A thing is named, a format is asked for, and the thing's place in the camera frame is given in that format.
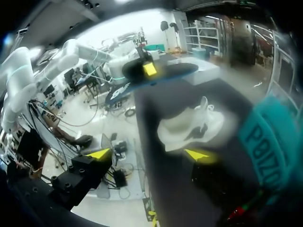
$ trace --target metal shelf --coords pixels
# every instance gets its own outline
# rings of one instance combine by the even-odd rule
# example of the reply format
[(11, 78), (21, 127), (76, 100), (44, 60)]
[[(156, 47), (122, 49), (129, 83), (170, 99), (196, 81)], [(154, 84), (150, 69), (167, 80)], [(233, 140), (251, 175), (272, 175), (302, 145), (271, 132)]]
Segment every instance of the metal shelf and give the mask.
[(200, 35), (200, 38), (210, 38), (210, 39), (218, 40), (218, 37), (211, 37), (211, 36), (206, 36), (206, 35)]
[[(187, 45), (199, 46), (200, 48), (202, 48), (203, 46), (209, 46), (209, 47), (218, 49), (218, 52), (220, 52), (220, 40), (219, 40), (219, 31), (218, 31), (218, 29), (215, 28), (215, 27), (198, 27), (197, 21), (195, 21), (195, 24), (196, 24), (195, 27), (185, 27), (184, 29), (196, 29), (197, 34), (196, 35), (187, 35), (187, 34), (185, 34), (185, 37), (196, 37), (196, 38), (198, 38), (198, 43), (197, 44), (186, 43), (186, 44)], [(216, 31), (216, 36), (200, 35), (200, 32), (202, 30), (215, 30)], [(205, 38), (205, 39), (216, 39), (217, 42), (218, 42), (218, 46), (213, 46), (213, 45), (202, 43), (203, 42), (203, 38)]]
[(187, 45), (196, 45), (199, 46), (199, 44), (192, 44), (192, 43), (186, 43)]
[(217, 30), (217, 28), (215, 28), (215, 27), (198, 27), (198, 29)]
[(216, 48), (216, 49), (219, 49), (218, 46), (212, 46), (212, 45), (208, 45), (208, 44), (201, 44), (202, 46), (209, 46), (209, 47), (213, 47), (213, 48)]

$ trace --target white shelving unit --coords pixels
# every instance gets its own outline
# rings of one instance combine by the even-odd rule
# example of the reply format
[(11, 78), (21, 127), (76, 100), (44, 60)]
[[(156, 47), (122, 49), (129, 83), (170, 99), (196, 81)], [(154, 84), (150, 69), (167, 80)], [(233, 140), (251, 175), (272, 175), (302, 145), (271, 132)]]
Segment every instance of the white shelving unit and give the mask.
[[(195, 21), (195, 26), (194, 27), (185, 27), (184, 28), (184, 33), (186, 37), (196, 37), (197, 38), (197, 43), (193, 42), (194, 39), (192, 39), (190, 42), (186, 40), (187, 46), (198, 46), (200, 48), (204, 48), (206, 46), (212, 47), (214, 49), (217, 49), (218, 52), (220, 52), (220, 41), (219, 41), (219, 32), (218, 29), (215, 27), (199, 27), (198, 21)], [(186, 33), (187, 30), (195, 30), (196, 35), (189, 35)], [(215, 36), (210, 36), (207, 35), (209, 30), (215, 31)], [(217, 44), (210, 45), (205, 43), (207, 40), (216, 40)]]

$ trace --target wall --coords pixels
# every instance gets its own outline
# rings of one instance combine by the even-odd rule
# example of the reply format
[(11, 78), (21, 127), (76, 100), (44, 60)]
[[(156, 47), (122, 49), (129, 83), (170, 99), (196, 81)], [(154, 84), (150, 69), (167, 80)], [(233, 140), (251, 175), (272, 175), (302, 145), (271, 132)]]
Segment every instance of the wall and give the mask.
[(139, 32), (140, 27), (142, 27), (148, 45), (164, 44), (167, 51), (168, 48), (174, 49), (176, 46), (176, 38), (174, 29), (169, 27), (167, 30), (169, 45), (167, 45), (165, 32), (162, 32), (160, 29), (160, 24), (163, 20), (167, 21), (168, 24), (175, 22), (172, 12), (160, 9), (130, 13), (98, 24), (80, 34), (78, 40), (95, 48), (99, 48), (103, 40), (115, 38), (129, 32)]

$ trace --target yellow triangle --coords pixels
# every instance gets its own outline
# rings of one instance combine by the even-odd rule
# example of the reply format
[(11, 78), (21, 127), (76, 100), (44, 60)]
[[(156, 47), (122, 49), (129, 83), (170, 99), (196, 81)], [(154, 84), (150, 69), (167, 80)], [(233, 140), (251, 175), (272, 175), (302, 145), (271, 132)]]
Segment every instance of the yellow triangle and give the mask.
[(192, 150), (184, 149), (194, 160), (198, 160), (199, 158), (209, 157), (208, 155), (204, 155)]
[(94, 152), (94, 153), (86, 155), (86, 156), (92, 156), (92, 157), (95, 157), (97, 159), (100, 159), (108, 151), (109, 151), (109, 148), (106, 148), (104, 150), (97, 151), (97, 152)]

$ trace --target computer monitor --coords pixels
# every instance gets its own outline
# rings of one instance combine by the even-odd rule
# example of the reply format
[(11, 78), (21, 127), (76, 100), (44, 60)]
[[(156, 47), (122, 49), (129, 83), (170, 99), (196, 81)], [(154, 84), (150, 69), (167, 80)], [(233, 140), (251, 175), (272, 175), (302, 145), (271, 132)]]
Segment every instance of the computer monitor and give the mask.
[(53, 87), (53, 85), (48, 86), (48, 88), (45, 90), (45, 92), (43, 92), (43, 94), (45, 96), (48, 96), (50, 93), (52, 93), (53, 91), (55, 91), (55, 88)]
[(82, 72), (84, 74), (89, 74), (89, 64), (88, 63), (85, 63), (83, 66), (82, 66)]
[(74, 69), (71, 69), (69, 71), (67, 71), (65, 74), (64, 74), (64, 77), (65, 78), (72, 78), (72, 76), (74, 75), (75, 73), (75, 70)]

